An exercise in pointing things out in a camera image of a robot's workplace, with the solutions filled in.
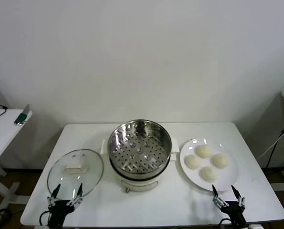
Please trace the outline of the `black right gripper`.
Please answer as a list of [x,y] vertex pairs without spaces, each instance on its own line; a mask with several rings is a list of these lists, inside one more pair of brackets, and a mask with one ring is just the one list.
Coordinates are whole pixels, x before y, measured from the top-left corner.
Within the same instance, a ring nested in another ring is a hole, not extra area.
[[226,202],[221,199],[214,185],[212,185],[212,201],[219,210],[229,216],[233,227],[246,227],[246,220],[243,216],[245,210],[245,198],[241,196],[239,191],[233,185],[231,185],[231,188],[237,201]]

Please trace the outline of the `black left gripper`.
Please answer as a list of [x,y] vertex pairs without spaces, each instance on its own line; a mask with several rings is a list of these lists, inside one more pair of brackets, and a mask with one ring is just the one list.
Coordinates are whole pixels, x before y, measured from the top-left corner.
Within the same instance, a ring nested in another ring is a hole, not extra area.
[[77,208],[83,201],[83,184],[81,183],[77,195],[71,201],[69,200],[58,200],[55,202],[57,194],[61,184],[53,190],[48,200],[48,210],[51,214],[50,219],[48,220],[49,227],[62,227],[65,221],[65,218],[68,214],[74,212],[75,208]]

